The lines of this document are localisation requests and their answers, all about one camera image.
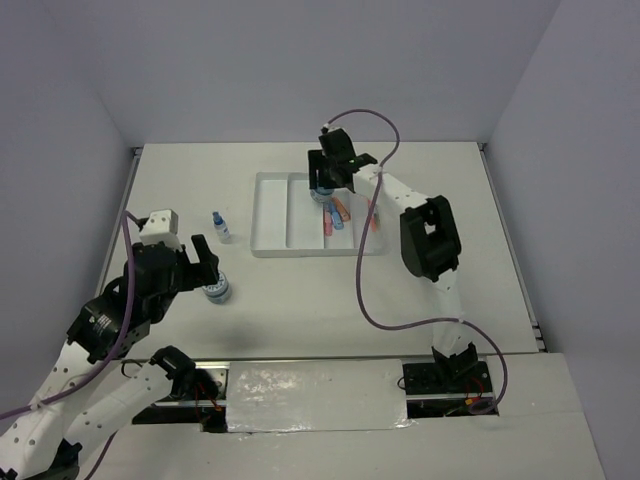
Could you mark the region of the blue ink jar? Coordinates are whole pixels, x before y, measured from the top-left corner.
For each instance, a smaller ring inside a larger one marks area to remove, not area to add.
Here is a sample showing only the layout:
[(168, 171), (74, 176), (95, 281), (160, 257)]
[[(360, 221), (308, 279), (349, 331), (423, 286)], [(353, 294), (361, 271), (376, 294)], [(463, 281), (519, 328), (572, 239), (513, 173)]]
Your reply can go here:
[(331, 188), (317, 187), (310, 190), (311, 198), (320, 204), (329, 203), (333, 197), (333, 194), (334, 190)]
[(221, 305), (226, 303), (232, 296), (232, 287), (227, 276), (220, 271), (218, 281), (215, 284), (205, 285), (202, 291), (213, 304)]

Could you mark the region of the small blue bottle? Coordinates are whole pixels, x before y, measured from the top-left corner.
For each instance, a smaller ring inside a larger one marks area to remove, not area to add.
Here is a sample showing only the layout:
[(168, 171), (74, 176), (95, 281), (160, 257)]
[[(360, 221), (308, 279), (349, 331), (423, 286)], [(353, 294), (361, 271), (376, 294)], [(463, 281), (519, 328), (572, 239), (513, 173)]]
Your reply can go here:
[(212, 220), (219, 240), (223, 244), (229, 244), (232, 241), (232, 236), (223, 216), (218, 211), (213, 211)]

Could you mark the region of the orange highlighter cap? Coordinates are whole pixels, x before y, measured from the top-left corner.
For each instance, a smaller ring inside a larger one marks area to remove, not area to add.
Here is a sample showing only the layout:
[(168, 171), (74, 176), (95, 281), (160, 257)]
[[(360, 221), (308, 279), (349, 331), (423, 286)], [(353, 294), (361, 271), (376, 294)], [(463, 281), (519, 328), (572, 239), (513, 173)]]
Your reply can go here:
[(342, 203), (342, 201), (337, 197), (334, 197), (332, 199), (332, 201), (333, 201), (333, 204), (336, 207), (336, 210), (338, 211), (338, 213), (339, 213), (339, 215), (341, 217), (341, 220), (343, 222), (349, 222), (351, 220), (351, 215), (350, 215), (350, 212), (348, 211), (348, 209)]

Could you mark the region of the blue highlighter marker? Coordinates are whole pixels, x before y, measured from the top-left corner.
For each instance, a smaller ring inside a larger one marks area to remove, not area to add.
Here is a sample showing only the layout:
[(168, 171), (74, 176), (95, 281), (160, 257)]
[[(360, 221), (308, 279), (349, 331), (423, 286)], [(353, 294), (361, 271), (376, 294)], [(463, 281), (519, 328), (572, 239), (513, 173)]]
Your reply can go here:
[(342, 216), (337, 210), (335, 204), (333, 202), (329, 202), (327, 204), (329, 218), (331, 220), (331, 224), (335, 230), (342, 230), (344, 228), (344, 223), (342, 220)]

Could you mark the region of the pink highlighter cap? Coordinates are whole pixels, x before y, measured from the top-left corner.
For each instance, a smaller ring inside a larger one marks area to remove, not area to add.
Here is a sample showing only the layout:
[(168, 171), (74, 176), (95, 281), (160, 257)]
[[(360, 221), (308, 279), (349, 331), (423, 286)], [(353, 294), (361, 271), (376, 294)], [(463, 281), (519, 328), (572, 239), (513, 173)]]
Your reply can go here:
[(323, 212), (323, 232), (325, 237), (331, 237), (333, 234), (333, 220), (329, 211)]

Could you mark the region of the orange highlighter pen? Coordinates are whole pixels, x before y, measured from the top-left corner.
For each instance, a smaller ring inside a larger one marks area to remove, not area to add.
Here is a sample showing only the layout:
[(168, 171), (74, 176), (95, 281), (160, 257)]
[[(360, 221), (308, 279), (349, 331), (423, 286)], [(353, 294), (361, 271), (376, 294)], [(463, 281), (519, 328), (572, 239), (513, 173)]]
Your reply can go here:
[(379, 215), (377, 206), (371, 200), (368, 200), (369, 230), (372, 233), (379, 231)]

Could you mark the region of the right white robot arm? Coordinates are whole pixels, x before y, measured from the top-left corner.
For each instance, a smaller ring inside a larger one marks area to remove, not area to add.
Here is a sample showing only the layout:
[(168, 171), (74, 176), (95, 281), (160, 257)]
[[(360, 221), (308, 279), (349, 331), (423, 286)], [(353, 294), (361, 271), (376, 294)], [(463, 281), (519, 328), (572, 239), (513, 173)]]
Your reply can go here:
[(460, 296), (457, 270), (462, 244), (450, 202), (438, 195), (429, 197), (412, 189), (384, 168), (384, 163), (368, 153), (358, 154), (353, 141), (342, 128), (325, 125), (319, 136), (320, 148), (307, 154), (309, 190), (318, 195), (347, 189), (369, 201), (365, 222), (373, 219), (381, 203), (397, 217), (400, 255), (406, 270), (428, 281), (435, 290), (443, 313), (435, 318), (407, 324), (385, 325), (367, 311), (362, 291), (362, 267), (368, 228), (361, 233), (356, 258), (356, 301), (365, 320), (388, 332), (421, 326), (434, 328), (431, 352), (434, 358), (433, 382), (446, 391), (457, 391), (478, 364), (476, 346), (462, 339)]

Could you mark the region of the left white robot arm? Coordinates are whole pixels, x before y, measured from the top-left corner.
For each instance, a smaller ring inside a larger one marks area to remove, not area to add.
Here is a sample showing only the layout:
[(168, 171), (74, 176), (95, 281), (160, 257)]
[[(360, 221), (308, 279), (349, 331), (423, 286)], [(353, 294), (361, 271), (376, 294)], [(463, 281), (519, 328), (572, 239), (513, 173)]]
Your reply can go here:
[(136, 415), (167, 397), (182, 399), (217, 385), (174, 346), (157, 350), (129, 380), (96, 403), (99, 369), (124, 359), (160, 322), (176, 295), (219, 278), (218, 257), (202, 235), (191, 238), (198, 256), (159, 242), (127, 243), (122, 276), (87, 302), (31, 405), (9, 414), (1, 437), (4, 479), (74, 479), (97, 449), (107, 447)]

